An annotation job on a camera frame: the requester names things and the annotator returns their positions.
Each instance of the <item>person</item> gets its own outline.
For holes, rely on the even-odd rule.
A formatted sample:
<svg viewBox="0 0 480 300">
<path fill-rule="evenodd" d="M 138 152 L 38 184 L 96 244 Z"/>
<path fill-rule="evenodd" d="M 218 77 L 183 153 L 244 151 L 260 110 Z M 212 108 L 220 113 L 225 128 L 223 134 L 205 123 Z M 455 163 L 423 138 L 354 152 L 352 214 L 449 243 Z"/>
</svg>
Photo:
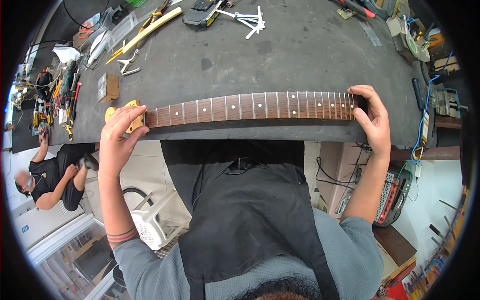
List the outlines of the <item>person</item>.
<svg viewBox="0 0 480 300">
<path fill-rule="evenodd" d="M 375 90 L 355 108 L 372 154 L 338 224 L 312 208 L 302 141 L 161 141 L 190 229 L 164 259 L 140 240 L 120 187 L 146 107 L 118 109 L 102 130 L 98 183 L 107 238 L 132 299 L 371 299 L 383 261 L 372 233 L 390 160 Z"/>
<path fill-rule="evenodd" d="M 30 161 L 28 170 L 21 169 L 15 176 L 18 191 L 32 198 L 42 210 L 51 209 L 59 200 L 65 208 L 75 211 L 83 197 L 89 169 L 98 170 L 98 161 L 91 153 L 99 143 L 65 144 L 51 159 L 48 152 L 48 131 L 41 129 L 40 149 Z"/>
</svg>

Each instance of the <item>black t-shirt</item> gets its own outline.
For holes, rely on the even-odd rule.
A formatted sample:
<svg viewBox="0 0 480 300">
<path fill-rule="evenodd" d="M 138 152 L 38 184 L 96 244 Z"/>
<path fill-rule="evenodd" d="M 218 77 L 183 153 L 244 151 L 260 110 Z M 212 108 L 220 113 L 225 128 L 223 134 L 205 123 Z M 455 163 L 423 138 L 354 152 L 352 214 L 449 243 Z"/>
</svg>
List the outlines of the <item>black t-shirt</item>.
<svg viewBox="0 0 480 300">
<path fill-rule="evenodd" d="M 53 192 L 60 182 L 59 166 L 57 158 L 44 159 L 41 162 L 30 161 L 30 172 L 35 178 L 35 188 L 31 192 L 33 201 L 36 203 L 38 198 L 46 192 Z"/>
</svg>

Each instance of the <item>tiled floor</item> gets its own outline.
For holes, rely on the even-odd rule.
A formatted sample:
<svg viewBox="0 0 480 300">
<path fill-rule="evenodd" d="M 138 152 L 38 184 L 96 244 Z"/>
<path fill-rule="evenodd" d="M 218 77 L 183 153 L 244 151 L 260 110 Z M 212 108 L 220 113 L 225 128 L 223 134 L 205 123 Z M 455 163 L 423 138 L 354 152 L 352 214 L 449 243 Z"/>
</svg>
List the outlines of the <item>tiled floor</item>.
<svg viewBox="0 0 480 300">
<path fill-rule="evenodd" d="M 320 142 L 305 142 L 305 177 L 310 188 L 312 206 L 317 206 L 320 193 L 314 192 L 315 174 L 318 170 L 316 158 L 320 154 Z M 89 171 L 87 178 L 92 178 L 85 185 L 85 196 L 88 197 L 94 215 L 103 221 L 100 198 L 98 192 L 98 181 L 95 180 L 96 172 Z M 174 188 L 172 179 L 168 173 L 167 165 L 163 158 L 160 141 L 139 141 L 129 161 L 120 174 L 122 189 L 135 187 L 146 194 L 150 192 L 152 201 L 155 203 L 168 191 Z M 135 193 L 125 194 L 125 201 L 132 210 L 143 198 Z M 162 225 L 179 225 L 189 219 L 190 213 L 185 208 L 180 197 L 170 200 L 160 211 Z"/>
</svg>

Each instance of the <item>white plastic chair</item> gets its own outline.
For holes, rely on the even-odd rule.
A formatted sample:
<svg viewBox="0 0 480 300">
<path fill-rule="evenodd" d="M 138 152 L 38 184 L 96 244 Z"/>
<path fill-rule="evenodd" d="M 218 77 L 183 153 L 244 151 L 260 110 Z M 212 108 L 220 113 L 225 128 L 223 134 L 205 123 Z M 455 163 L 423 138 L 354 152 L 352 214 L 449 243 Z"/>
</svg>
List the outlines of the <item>white plastic chair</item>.
<svg viewBox="0 0 480 300">
<path fill-rule="evenodd" d="M 132 211 L 132 219 L 135 223 L 138 233 L 140 234 L 140 239 L 147 244 L 150 249 L 158 250 L 163 246 L 167 245 L 172 238 L 174 238 L 180 230 L 182 230 L 190 218 L 183 222 L 178 228 L 172 231 L 170 234 L 166 235 L 163 228 L 160 226 L 156 220 L 156 216 L 162 209 L 162 207 L 167 204 L 173 197 L 177 196 L 177 190 L 173 189 L 166 193 L 162 199 L 158 200 L 153 206 L 151 206 L 148 211 L 139 210 L 152 196 L 152 193 L 148 194 Z"/>
</svg>

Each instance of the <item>red scissors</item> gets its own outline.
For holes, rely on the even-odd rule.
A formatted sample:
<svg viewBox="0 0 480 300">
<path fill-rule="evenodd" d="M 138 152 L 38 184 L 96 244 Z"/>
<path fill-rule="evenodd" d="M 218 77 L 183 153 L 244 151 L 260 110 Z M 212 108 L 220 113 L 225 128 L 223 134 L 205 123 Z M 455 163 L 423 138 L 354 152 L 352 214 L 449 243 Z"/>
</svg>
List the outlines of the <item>red scissors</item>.
<svg viewBox="0 0 480 300">
<path fill-rule="evenodd" d="M 92 30 L 90 30 L 90 28 L 92 28 L 93 25 L 91 25 L 89 22 L 85 22 L 85 23 L 82 24 L 82 26 L 87 27 L 87 28 L 82 28 L 79 31 L 78 37 L 79 38 L 86 38 L 87 36 L 89 36 L 92 33 Z"/>
</svg>

